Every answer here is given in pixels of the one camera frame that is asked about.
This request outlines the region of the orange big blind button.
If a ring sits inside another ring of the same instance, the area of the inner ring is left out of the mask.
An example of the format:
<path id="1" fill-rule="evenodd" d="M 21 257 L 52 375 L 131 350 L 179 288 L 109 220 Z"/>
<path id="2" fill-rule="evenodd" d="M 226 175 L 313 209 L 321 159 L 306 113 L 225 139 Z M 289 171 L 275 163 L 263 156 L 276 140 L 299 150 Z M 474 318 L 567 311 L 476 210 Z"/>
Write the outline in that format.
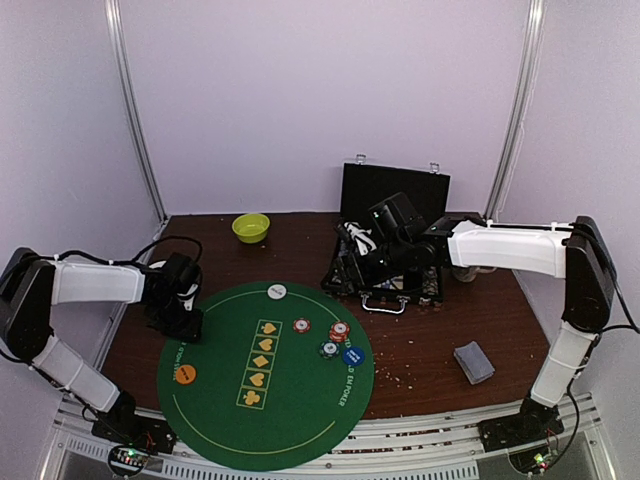
<path id="1" fill-rule="evenodd" d="M 174 372 L 174 379 L 179 385 L 190 385 L 197 378 L 197 370 L 193 365 L 182 364 Z"/>

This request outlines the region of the red cream poker chip stack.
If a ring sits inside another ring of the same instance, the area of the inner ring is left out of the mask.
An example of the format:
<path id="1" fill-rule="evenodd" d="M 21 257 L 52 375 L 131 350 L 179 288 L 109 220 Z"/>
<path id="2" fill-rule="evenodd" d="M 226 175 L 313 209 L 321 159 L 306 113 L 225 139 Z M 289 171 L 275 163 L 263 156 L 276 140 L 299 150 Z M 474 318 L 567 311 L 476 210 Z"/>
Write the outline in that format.
<path id="1" fill-rule="evenodd" d="M 336 343 L 343 343 L 348 339 L 350 326 L 346 322 L 335 322 L 329 329 L 329 339 Z"/>

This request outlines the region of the white dealer button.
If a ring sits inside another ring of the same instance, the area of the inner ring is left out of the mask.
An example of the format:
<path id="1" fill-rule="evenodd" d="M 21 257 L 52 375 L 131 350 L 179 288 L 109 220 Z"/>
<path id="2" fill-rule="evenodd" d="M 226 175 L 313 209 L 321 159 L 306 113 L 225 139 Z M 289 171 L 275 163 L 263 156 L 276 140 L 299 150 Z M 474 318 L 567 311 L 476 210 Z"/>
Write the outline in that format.
<path id="1" fill-rule="evenodd" d="M 272 300 L 282 300 L 287 295 L 287 288 L 283 284 L 272 284 L 267 288 L 267 295 Z"/>

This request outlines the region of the blue small blind button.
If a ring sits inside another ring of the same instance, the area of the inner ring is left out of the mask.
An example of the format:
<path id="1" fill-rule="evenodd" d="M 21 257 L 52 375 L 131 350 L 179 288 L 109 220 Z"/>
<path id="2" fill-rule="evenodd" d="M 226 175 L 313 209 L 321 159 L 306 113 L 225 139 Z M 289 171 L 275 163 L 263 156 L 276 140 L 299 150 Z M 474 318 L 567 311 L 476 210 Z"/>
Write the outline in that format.
<path id="1" fill-rule="evenodd" d="M 366 354 L 362 348 L 351 346 L 345 348 L 342 352 L 342 360 L 350 367 L 357 367 L 364 363 Z"/>

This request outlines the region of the blue playing card deck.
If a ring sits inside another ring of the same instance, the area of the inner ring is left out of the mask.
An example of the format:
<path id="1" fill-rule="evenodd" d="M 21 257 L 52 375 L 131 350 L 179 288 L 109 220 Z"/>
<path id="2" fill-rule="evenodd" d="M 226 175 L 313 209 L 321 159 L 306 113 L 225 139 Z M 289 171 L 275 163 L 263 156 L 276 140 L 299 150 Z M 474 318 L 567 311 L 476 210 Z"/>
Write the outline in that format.
<path id="1" fill-rule="evenodd" d="M 471 385 L 488 380 L 495 373 L 495 367 L 476 341 L 455 348 L 453 355 Z"/>

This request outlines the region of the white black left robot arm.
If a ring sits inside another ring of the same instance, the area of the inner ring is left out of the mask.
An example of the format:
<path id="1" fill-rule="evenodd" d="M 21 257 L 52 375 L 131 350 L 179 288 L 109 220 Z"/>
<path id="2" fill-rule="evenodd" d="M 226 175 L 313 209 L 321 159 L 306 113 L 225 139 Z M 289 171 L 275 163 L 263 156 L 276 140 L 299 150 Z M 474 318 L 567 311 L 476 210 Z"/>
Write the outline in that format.
<path id="1" fill-rule="evenodd" d="M 52 322 L 64 313 L 139 304 L 162 335 L 194 343 L 203 313 L 194 301 L 202 282 L 197 261 L 181 253 L 149 265 L 106 260 L 82 251 L 44 256 L 21 247 L 1 274 L 1 339 L 12 361 L 54 381 L 88 406 L 123 444 L 144 433 L 136 402 L 64 342 Z"/>

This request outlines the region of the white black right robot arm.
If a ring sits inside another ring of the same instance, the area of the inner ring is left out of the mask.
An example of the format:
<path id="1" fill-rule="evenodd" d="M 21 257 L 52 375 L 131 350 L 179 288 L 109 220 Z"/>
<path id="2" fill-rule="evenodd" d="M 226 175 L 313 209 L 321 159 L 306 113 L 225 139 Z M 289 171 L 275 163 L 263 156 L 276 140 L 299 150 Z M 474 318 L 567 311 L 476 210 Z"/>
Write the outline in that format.
<path id="1" fill-rule="evenodd" d="M 514 224 L 452 212 L 427 223 L 403 193 L 374 205 L 369 215 L 372 229 L 345 220 L 336 226 L 347 249 L 341 277 L 350 290 L 431 267 L 495 268 L 562 283 L 558 331 L 512 423 L 519 440 L 535 440 L 550 426 L 611 317 L 617 272 L 595 220 Z"/>

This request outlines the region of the black poker chip case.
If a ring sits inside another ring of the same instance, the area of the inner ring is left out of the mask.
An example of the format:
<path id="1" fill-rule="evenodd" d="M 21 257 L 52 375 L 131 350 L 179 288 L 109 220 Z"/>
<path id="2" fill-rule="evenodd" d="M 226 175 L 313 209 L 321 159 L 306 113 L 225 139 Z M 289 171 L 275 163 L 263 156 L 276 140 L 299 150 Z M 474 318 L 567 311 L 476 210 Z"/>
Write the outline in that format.
<path id="1" fill-rule="evenodd" d="M 368 210 L 387 197 L 398 192 L 405 193 L 427 225 L 443 238 L 436 222 L 442 220 L 449 192 L 450 177 L 436 171 L 411 170 L 406 168 L 370 165 L 363 157 L 343 165 L 339 222 L 358 222 L 365 229 L 374 227 Z M 362 290 L 350 290 L 344 282 L 344 255 L 346 247 L 337 234 L 332 260 L 321 281 L 324 291 L 350 297 L 369 292 L 373 297 L 409 297 L 408 303 L 433 305 L 443 300 L 441 267 L 422 270 L 413 269 L 388 281 Z"/>

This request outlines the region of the orange white bowl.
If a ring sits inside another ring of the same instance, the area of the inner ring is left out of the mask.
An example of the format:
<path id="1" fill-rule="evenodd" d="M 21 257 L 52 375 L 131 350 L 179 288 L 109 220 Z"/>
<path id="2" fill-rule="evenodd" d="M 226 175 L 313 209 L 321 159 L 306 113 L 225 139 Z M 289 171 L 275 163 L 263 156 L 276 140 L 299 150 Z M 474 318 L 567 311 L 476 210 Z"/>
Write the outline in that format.
<path id="1" fill-rule="evenodd" d="M 166 264 L 166 260 L 156 261 L 156 262 L 148 265 L 148 268 L 154 269 L 154 270 L 161 269 L 165 264 Z"/>

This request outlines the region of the white patterned ceramic mug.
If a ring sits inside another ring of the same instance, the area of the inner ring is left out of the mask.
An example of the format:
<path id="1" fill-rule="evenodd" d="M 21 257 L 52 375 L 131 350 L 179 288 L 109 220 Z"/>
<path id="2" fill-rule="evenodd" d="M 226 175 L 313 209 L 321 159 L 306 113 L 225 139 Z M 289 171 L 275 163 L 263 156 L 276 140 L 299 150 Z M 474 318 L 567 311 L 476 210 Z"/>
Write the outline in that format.
<path id="1" fill-rule="evenodd" d="M 461 283 L 473 282 L 479 274 L 491 274 L 497 270 L 496 267 L 452 267 L 453 278 Z"/>

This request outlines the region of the lime green plastic bowl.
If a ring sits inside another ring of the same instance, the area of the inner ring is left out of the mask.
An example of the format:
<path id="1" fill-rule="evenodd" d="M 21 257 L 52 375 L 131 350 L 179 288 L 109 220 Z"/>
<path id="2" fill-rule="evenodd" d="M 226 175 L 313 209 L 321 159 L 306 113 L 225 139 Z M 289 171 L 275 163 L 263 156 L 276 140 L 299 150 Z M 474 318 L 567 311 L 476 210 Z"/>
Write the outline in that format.
<path id="1" fill-rule="evenodd" d="M 270 224 L 270 219 L 262 213 L 247 213 L 232 222 L 232 231 L 240 242 L 257 244 L 266 239 Z"/>

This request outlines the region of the round green poker mat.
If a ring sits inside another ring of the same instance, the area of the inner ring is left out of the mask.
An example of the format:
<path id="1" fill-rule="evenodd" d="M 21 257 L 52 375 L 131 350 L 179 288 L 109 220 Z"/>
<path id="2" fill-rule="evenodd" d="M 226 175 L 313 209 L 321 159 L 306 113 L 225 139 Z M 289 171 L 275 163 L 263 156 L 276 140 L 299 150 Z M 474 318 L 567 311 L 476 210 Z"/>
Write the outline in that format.
<path id="1" fill-rule="evenodd" d="M 267 288 L 283 284 L 272 300 Z M 295 467 L 328 453 L 365 414 L 374 385 L 374 356 L 356 317 L 330 296 L 283 281 L 243 284 L 201 304 L 203 327 L 196 343 L 170 340 L 161 353 L 160 408 L 177 436 L 217 464 L 247 471 Z M 306 318 L 311 329 L 295 333 Z M 319 346 L 335 322 L 350 326 L 340 355 L 323 359 Z M 350 367 L 345 348 L 364 350 Z M 193 365 L 197 378 L 179 385 L 174 372 Z"/>

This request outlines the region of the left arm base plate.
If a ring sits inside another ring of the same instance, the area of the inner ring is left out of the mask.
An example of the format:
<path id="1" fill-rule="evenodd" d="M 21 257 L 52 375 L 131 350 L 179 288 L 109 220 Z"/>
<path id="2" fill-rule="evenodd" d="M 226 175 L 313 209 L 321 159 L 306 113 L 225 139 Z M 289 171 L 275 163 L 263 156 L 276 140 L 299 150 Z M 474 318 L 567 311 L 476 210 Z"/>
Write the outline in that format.
<path id="1" fill-rule="evenodd" d="M 171 454 L 176 444 L 177 435 L 165 420 L 135 415 L 133 423 L 128 426 L 108 424 L 106 420 L 93 421 L 93 436 L 124 444 L 138 450 L 155 455 Z"/>

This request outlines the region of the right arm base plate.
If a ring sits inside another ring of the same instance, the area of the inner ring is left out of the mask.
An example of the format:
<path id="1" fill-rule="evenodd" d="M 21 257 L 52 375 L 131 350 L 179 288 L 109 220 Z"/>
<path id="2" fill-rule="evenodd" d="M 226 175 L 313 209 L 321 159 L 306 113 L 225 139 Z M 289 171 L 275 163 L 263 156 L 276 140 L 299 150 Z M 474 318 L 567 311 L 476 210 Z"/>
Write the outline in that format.
<path id="1" fill-rule="evenodd" d="M 545 440 L 549 432 L 561 434 L 565 428 L 558 414 L 517 413 L 483 420 L 478 430 L 484 451 L 493 452 Z"/>

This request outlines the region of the silver aluminium frame post right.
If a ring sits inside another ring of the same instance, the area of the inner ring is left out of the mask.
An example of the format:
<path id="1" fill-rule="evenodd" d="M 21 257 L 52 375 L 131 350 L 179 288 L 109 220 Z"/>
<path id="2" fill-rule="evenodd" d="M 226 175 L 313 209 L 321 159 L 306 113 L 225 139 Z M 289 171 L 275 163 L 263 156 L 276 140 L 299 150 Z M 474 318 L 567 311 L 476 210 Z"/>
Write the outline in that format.
<path id="1" fill-rule="evenodd" d="M 519 158 L 524 138 L 525 116 L 533 95 L 537 75 L 545 8 L 546 2 L 543 0 L 529 2 L 514 98 L 497 170 L 484 212 L 484 217 L 489 220 L 499 220 L 506 204 Z"/>

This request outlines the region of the silver aluminium frame post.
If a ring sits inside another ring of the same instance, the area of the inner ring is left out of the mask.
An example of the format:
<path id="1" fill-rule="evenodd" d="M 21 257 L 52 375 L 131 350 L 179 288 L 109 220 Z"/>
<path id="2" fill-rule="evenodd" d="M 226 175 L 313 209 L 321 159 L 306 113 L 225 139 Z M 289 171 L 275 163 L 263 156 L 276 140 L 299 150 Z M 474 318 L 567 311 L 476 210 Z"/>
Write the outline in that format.
<path id="1" fill-rule="evenodd" d="M 158 182 L 151 165 L 146 145 L 138 105 L 135 98 L 134 85 L 128 62 L 126 41 L 122 25 L 121 6 L 117 0 L 106 0 L 105 13 L 107 29 L 115 57 L 119 76 L 126 118 L 133 142 L 137 162 L 141 169 L 146 190 L 150 196 L 156 217 L 161 223 L 168 220 L 168 215 L 161 198 Z"/>
<path id="2" fill-rule="evenodd" d="M 525 116 L 533 95 L 537 75 L 545 8 L 546 2 L 543 0 L 529 2 L 514 98 L 497 170 L 484 212 L 484 217 L 489 220 L 499 220 L 506 204 L 519 158 L 524 138 Z"/>

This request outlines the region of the silver aluminium frame post left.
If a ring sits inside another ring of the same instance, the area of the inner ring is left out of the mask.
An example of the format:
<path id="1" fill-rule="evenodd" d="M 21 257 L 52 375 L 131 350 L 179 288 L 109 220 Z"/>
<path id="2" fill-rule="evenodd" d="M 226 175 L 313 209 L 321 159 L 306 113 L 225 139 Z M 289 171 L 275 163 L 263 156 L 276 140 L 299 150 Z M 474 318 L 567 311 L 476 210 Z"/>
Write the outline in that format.
<path id="1" fill-rule="evenodd" d="M 156 217 L 161 223 L 168 220 L 168 215 L 161 198 L 158 182 L 151 165 L 146 145 L 138 105 L 135 98 L 134 85 L 128 62 L 126 41 L 122 25 L 121 6 L 117 0 L 106 0 L 105 13 L 107 29 L 115 57 L 119 76 L 126 118 L 133 142 L 137 162 L 141 169 L 146 190 L 150 196 Z"/>

